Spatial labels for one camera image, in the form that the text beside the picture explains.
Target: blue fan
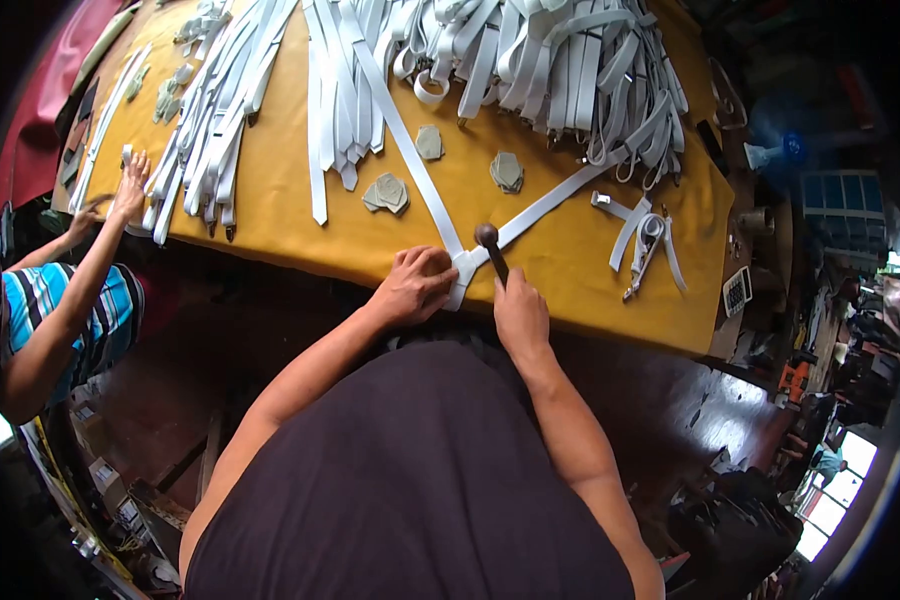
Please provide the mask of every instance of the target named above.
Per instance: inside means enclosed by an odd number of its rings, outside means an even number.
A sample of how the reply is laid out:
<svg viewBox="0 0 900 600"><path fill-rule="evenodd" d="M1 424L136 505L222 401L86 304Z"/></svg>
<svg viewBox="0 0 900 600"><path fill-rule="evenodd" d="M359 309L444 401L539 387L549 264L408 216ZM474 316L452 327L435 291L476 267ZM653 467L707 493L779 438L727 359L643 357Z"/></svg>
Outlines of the blue fan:
<svg viewBox="0 0 900 600"><path fill-rule="evenodd" d="M750 142L744 143L750 169L783 193L811 154L806 136L821 126L814 111L791 94L778 92L760 98L749 112Z"/></svg>

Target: striped shirt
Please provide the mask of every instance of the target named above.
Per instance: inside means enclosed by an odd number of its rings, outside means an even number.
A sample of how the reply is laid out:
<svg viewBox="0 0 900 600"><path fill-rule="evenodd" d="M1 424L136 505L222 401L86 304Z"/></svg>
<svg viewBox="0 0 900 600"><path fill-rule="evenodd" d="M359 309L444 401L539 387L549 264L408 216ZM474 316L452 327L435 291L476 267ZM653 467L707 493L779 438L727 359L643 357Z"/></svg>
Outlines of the striped shirt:
<svg viewBox="0 0 900 600"><path fill-rule="evenodd" d="M60 304L76 267L58 262L3 274L9 318L2 363L20 352L37 326ZM144 314L144 292L130 269L110 267L86 326L73 341L72 360L54 386L47 406L64 400L87 379L106 371L133 346Z"/></svg>

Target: hammer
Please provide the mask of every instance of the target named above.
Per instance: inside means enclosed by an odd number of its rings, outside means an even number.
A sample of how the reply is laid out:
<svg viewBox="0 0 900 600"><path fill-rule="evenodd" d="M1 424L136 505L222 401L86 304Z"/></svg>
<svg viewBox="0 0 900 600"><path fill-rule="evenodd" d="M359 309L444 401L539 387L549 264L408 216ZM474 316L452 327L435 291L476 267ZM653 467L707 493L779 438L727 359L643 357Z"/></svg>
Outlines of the hammer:
<svg viewBox="0 0 900 600"><path fill-rule="evenodd" d="M504 287L507 287L507 275L510 273L510 268L507 266L507 261L504 260L500 246L497 246L497 240L500 239L497 228L489 222L478 224L473 230L473 239L480 246L486 248L490 254L490 260L493 262L493 268L497 270L497 277L500 278Z"/></svg>

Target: yellow table cover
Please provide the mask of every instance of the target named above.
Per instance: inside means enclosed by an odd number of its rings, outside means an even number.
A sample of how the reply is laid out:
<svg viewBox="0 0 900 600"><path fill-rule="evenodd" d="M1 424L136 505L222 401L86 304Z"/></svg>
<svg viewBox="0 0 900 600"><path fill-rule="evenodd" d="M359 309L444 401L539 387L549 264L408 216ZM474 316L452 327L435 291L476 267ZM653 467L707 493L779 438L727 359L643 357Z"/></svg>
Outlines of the yellow table cover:
<svg viewBox="0 0 900 600"><path fill-rule="evenodd" d="M137 99L120 102L100 146L88 198L116 190L124 144L132 144L135 151L145 149L154 162L163 152L176 119L169 125L154 124L156 90L185 61L173 43L174 31L192 16L196 5L197 0L186 0L158 8L130 45L127 57L133 49L152 44L147 59L150 70ZM694 128L695 123L711 119L715 109L699 28L675 0L650 2L649 7L659 18L664 45L690 105L690 112L682 117L686 150L679 157L680 185L674 186L668 175L651 193L654 211L660 212L662 203L672 215L673 244L687 291L674 284L661 253L648 266L637 297L626 304L621 300L630 286L634 242L627 246L622 271L614 272L609 259L623 221L592 207L590 196L599 190L632 208L642 192L638 182L615 181L612 169L540 219L504 250L504 256L511 267L524 268L528 280L547 299L559 328L620 336L681 354L705 354L720 302L733 192ZM358 163L360 179L353 192L344 189L335 171L324 175L328 222L321 227L313 220L307 167L307 37L301 6L297 6L277 54L259 120L243 133L233 243L228 243L222 227L210 238L203 219L184 213L182 190L169 235L244 258L374 285L387 275L396 252L420 244L440 246L441 238L389 130L384 150L376 155L369 152ZM105 102L115 85L116 77L105 81L97 101ZM406 81L389 78L390 93L412 136L422 125L439 127L446 154L429 162L427 169L460 241L472 248L476 225L503 226L579 169L575 160L583 149L574 153L546 150L544 135L529 130L515 115L498 114L495 106L482 107L476 119L457 126L463 88L462 83L454 83L443 102L428 105L417 99ZM94 128L98 117L95 110ZM494 185L490 165L499 151L515 153L525 168L519 194L504 194ZM409 207L401 217L385 210L372 213L362 202L367 187L387 172L408 185ZM638 170L634 180L641 175ZM474 276L464 308L488 311L492 302L493 269L487 262Z"/></svg>

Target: dark purple t-shirt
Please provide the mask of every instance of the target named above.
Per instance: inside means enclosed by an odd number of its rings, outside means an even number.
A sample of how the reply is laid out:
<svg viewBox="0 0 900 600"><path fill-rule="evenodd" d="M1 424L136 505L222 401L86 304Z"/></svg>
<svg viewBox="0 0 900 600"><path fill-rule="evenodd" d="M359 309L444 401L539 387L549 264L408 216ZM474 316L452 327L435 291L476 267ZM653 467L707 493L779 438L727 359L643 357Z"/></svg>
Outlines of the dark purple t-shirt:
<svg viewBox="0 0 900 600"><path fill-rule="evenodd" d="M185 597L633 598L519 394L457 342L370 361L260 449Z"/></svg>

